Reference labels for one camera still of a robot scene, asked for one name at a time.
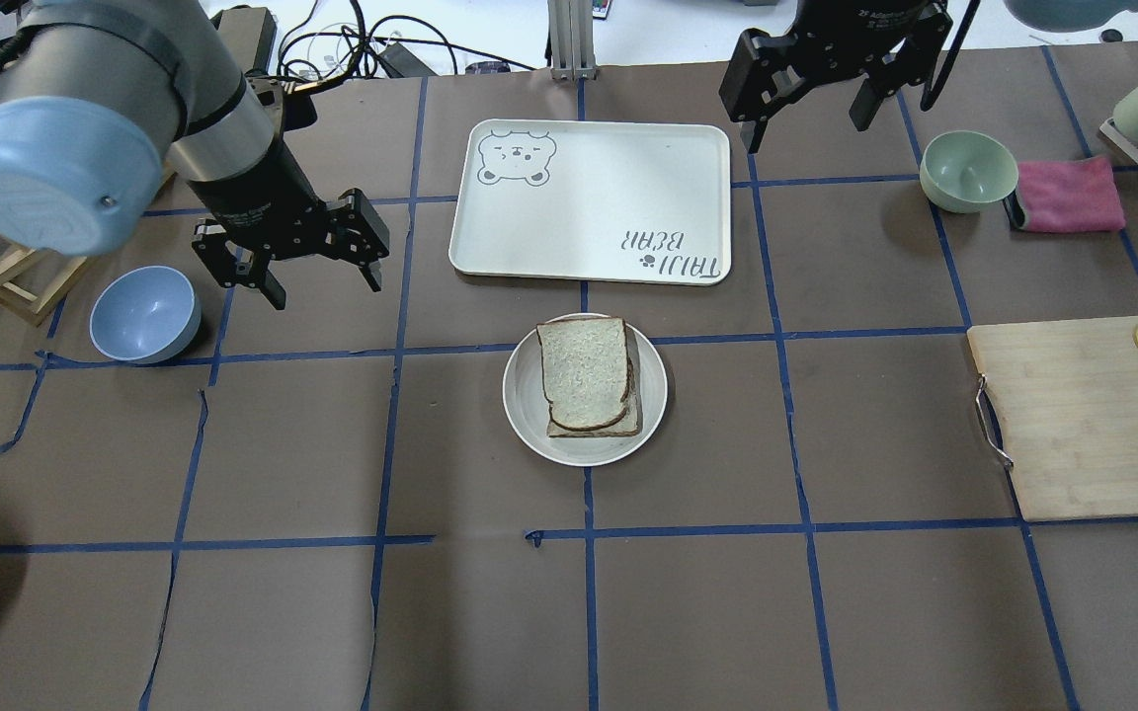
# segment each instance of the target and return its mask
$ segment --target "metal handle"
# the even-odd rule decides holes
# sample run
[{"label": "metal handle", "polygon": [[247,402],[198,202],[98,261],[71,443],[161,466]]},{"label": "metal handle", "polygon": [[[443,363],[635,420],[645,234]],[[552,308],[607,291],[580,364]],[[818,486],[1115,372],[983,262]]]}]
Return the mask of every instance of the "metal handle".
[{"label": "metal handle", "polygon": [[981,436],[986,437],[986,444],[998,454],[999,462],[1004,464],[1005,469],[1013,468],[1013,458],[1007,455],[1007,452],[999,449],[998,445],[995,445],[995,437],[990,433],[990,397],[986,395],[986,374],[978,373],[978,395],[972,399],[972,408],[978,413],[978,424],[981,428]]}]

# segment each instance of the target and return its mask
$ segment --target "brown table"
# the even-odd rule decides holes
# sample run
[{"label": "brown table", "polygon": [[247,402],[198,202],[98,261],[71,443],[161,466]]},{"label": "brown table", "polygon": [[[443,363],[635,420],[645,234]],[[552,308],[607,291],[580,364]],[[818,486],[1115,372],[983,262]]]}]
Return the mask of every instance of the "brown table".
[{"label": "brown table", "polygon": [[[1138,708],[1138,520],[1021,521],[963,336],[1138,314],[1138,171],[1116,174],[1124,234],[1012,233],[999,212],[933,212],[916,180],[955,127],[1020,159],[1106,152],[1138,44],[971,50],[933,111],[908,91],[864,134],[856,86],[808,96],[758,157],[733,148],[719,287],[448,265],[479,121],[735,139],[721,75],[348,84],[289,143],[320,193],[377,199],[384,292],[324,258],[275,266],[284,312],[222,291],[178,185],[53,328],[0,312],[0,443],[18,436],[0,710],[135,708],[146,688],[150,708],[360,708],[373,648],[373,710]],[[172,367],[100,362],[86,338],[93,299],[143,263],[201,294]],[[500,400],[513,344],[584,307],[654,339],[673,383],[649,445],[595,471],[526,449]]]}]

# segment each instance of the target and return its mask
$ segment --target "cutting board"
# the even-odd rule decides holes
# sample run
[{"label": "cutting board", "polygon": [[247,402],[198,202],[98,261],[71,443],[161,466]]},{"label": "cutting board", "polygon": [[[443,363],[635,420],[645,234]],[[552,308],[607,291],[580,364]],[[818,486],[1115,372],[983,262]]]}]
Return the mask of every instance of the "cutting board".
[{"label": "cutting board", "polygon": [[1029,521],[1138,514],[1138,316],[968,329]]}]

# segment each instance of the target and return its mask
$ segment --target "folded cloth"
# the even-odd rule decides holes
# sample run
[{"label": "folded cloth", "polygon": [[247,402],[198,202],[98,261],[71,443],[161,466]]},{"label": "folded cloth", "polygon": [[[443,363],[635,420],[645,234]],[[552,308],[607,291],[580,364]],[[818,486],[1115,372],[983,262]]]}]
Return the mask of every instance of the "folded cloth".
[{"label": "folded cloth", "polygon": [[1017,163],[1021,180],[1004,198],[1007,218],[1025,231],[1116,231],[1127,225],[1110,157]]}]

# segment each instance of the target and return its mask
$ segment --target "green cup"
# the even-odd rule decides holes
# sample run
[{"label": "green cup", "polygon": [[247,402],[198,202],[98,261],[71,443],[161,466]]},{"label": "green cup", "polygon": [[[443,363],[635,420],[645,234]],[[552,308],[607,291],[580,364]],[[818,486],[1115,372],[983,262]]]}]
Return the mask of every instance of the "green cup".
[{"label": "green cup", "polygon": [[921,158],[921,189],[949,213],[980,213],[1016,190],[1016,158],[992,137],[951,131]]}]

